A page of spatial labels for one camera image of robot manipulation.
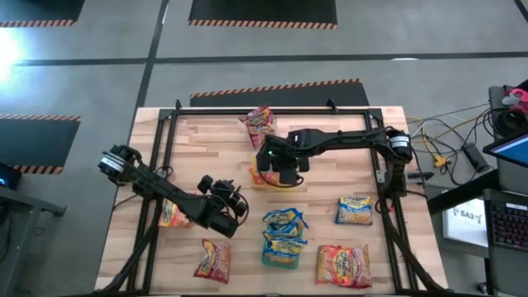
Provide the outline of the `white SA3 label sheet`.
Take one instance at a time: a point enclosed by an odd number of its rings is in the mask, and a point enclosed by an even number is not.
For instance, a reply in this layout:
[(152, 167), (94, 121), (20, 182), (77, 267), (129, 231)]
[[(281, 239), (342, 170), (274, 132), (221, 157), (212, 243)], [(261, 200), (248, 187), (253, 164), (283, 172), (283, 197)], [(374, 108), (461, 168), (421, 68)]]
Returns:
[(484, 202), (473, 199), (442, 212), (443, 238), (486, 248), (488, 235)]

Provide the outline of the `black device with blue light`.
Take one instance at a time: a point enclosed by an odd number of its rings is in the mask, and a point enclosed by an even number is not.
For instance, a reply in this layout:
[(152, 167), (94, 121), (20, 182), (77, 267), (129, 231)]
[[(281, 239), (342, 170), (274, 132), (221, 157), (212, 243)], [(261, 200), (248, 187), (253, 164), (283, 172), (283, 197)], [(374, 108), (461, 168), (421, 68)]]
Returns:
[(21, 173), (12, 167), (0, 163), (0, 187), (10, 190), (18, 188), (21, 179)]

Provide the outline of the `green plastic container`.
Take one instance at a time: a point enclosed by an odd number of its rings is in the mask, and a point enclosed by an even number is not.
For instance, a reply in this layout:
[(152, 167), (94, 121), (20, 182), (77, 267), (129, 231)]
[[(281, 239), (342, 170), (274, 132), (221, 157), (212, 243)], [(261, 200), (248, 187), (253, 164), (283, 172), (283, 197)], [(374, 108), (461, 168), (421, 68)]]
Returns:
[(264, 258), (263, 251), (266, 248), (267, 242), (268, 241), (264, 239), (264, 245), (263, 245), (263, 250), (262, 250), (262, 263), (264, 265), (266, 265), (266, 266), (276, 266), (276, 267), (285, 268), (285, 269), (296, 269), (298, 267), (300, 255), (298, 257), (298, 260), (293, 265), (286, 265), (286, 264), (281, 264), (281, 263), (270, 262), (266, 258)]

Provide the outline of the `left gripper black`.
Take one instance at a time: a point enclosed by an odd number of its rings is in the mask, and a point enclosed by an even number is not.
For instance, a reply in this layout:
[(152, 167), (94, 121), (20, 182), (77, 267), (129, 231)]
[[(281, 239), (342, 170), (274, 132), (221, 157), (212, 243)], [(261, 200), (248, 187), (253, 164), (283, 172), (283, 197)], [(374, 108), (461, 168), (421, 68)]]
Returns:
[(199, 216), (199, 224), (206, 229), (213, 229), (226, 238), (234, 236), (238, 227), (245, 222), (249, 206), (236, 187), (233, 180), (214, 180), (205, 175), (197, 189), (203, 194), (203, 210)]

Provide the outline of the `black cylindrical adapter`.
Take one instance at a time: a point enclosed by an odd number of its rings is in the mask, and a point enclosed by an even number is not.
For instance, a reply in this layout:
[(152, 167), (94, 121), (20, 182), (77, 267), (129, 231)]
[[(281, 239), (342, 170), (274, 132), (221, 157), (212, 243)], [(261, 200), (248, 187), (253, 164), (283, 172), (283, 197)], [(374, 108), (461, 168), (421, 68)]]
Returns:
[(490, 169), (490, 166), (477, 149), (475, 143), (465, 143), (462, 145), (461, 149), (477, 173), (486, 172)]

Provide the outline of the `dark grey side desk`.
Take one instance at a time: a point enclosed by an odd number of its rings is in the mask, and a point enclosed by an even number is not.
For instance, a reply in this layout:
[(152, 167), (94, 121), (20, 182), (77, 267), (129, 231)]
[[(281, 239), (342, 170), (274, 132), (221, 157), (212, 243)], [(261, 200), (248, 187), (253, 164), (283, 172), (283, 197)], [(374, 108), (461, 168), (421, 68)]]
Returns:
[[(523, 130), (511, 134), (501, 134), (500, 130), (495, 129), (493, 132), (494, 142), (528, 130), (528, 117), (523, 115), (521, 118), (527, 123)], [(499, 158), (496, 159), (496, 169), (430, 199), (427, 202), (430, 213), (435, 215), (474, 198), (483, 198), (483, 191), (486, 189), (528, 196), (528, 168)], [(509, 295), (528, 297), (528, 252), (488, 246), (485, 271), (486, 289), (489, 294), (492, 295), (498, 291)]]

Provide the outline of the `yellow plastic container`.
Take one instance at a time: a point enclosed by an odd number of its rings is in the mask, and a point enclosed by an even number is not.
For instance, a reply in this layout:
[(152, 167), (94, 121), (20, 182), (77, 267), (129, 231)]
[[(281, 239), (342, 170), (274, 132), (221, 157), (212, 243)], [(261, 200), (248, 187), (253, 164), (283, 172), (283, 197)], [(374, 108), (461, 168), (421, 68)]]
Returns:
[(262, 186), (255, 186), (252, 179), (252, 188), (259, 191), (302, 191), (304, 189), (304, 178), (300, 176), (300, 172), (304, 170), (307, 172), (309, 170), (309, 161), (307, 158), (294, 158), (294, 161), (291, 163), (291, 167), (295, 167), (295, 173), (297, 174), (297, 180), (295, 184), (283, 184), (281, 183), (281, 170), (278, 167), (277, 163), (271, 163), (270, 168), (261, 172), (278, 172), (280, 173), (279, 184), (268, 183)]

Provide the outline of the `clear plastic container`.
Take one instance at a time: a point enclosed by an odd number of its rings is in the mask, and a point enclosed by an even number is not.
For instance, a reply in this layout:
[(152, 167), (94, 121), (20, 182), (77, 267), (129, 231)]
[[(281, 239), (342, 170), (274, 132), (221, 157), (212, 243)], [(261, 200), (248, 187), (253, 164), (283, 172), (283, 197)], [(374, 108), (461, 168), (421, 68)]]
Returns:
[[(274, 127), (274, 129), (275, 129), (275, 133), (274, 133), (274, 134), (269, 134), (269, 135), (280, 136), (280, 135), (281, 135), (280, 128), (279, 128), (279, 126), (278, 126), (278, 124), (276, 123), (275, 120), (273, 120), (273, 124), (272, 124), (272, 125), (273, 125), (273, 127)], [(254, 153), (258, 153), (260, 149), (261, 149), (261, 148), (259, 148), (257, 151), (253, 150), (253, 152), (254, 152)]]

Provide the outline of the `black metal table frame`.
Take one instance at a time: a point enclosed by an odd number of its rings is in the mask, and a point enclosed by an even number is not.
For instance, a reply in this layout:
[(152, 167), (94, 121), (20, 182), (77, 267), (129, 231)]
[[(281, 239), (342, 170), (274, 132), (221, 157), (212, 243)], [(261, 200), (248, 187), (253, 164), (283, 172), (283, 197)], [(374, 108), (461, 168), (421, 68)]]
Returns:
[[(259, 191), (252, 188), (248, 171), (254, 155), (248, 132), (239, 121), (255, 107), (248, 108), (185, 108), (176, 117), (172, 151), (169, 156), (172, 175), (168, 178), (184, 191), (198, 193), (196, 185), (205, 175), (215, 180), (234, 180), (247, 198), (249, 216), (231, 239), (212, 229), (192, 225), (190, 228), (161, 228), (153, 240), (155, 250), (145, 251), (139, 259), (136, 285), (125, 285), (119, 294), (131, 295), (387, 295), (394, 293), (394, 285), (410, 288), (406, 263), (395, 248), (399, 274), (393, 280), (384, 225), (380, 214), (374, 212), (371, 226), (334, 224), (337, 200), (341, 196), (370, 195), (377, 198), (375, 170), (383, 168), (381, 157), (372, 165), (367, 149), (326, 152), (310, 160), (310, 171), (303, 174), (302, 191)], [(374, 116), (381, 116), (384, 125), (398, 130), (408, 128), (401, 106), (338, 107), (333, 114), (329, 107), (273, 108), (280, 136), (290, 130), (303, 128), (326, 132), (338, 130), (366, 130), (377, 126)], [(149, 226), (155, 201), (141, 204), (135, 198), (114, 210), (99, 268), (96, 292), (105, 288), (125, 265), (132, 253), (138, 223)], [(309, 229), (304, 231), (308, 246), (300, 254), (299, 266), (294, 270), (262, 264), (264, 243), (262, 216), (270, 210), (295, 207), (304, 212)], [(422, 196), (408, 194), (395, 203), (390, 213), (394, 224), (403, 222), (407, 228), (412, 252), (434, 281), (447, 288), (446, 274), (436, 243), (427, 201)], [(232, 247), (229, 283), (193, 277), (204, 249), (201, 240), (214, 243), (229, 241)], [(318, 247), (325, 244), (346, 247), (369, 247), (372, 287), (353, 290), (336, 285), (316, 285)]]

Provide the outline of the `black hazard-striped floor mat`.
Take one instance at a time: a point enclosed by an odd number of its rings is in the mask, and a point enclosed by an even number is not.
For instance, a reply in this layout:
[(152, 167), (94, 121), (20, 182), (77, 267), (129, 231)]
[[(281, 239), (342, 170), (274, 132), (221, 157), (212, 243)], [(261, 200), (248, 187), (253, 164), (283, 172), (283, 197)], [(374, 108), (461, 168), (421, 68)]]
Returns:
[(246, 87), (190, 95), (191, 107), (243, 106), (369, 106), (365, 88), (358, 78), (302, 82), (269, 87)]
[(24, 174), (59, 175), (80, 115), (0, 114), (0, 163)]
[(335, 30), (335, 0), (193, 0), (190, 26)]
[(0, 28), (72, 26), (85, 0), (0, 0)]

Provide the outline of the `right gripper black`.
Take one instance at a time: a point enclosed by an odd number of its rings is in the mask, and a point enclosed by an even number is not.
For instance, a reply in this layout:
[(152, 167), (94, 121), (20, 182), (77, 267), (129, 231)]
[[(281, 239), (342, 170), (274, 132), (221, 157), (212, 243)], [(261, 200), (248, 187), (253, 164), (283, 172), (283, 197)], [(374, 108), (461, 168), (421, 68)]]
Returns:
[[(309, 170), (309, 156), (298, 150), (287, 139), (268, 135), (256, 155), (257, 172), (271, 186), (300, 186), (304, 178), (300, 172)], [(265, 172), (278, 172), (279, 181), (264, 177)]]

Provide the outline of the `pink and white headset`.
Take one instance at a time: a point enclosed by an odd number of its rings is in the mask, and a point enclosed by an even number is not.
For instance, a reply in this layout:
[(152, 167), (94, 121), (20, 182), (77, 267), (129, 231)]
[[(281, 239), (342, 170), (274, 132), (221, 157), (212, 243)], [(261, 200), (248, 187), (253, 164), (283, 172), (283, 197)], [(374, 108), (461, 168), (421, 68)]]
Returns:
[(528, 115), (528, 91), (519, 87), (513, 88), (502, 99), (502, 104), (511, 110), (522, 111)]

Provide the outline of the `grey metal side table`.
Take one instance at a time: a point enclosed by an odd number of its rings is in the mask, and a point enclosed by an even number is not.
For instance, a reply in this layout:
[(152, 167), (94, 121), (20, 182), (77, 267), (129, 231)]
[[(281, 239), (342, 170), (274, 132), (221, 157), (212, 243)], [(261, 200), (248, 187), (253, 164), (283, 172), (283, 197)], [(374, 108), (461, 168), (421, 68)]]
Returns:
[(62, 217), (66, 207), (0, 187), (0, 297), (12, 297), (26, 251), (43, 211)]

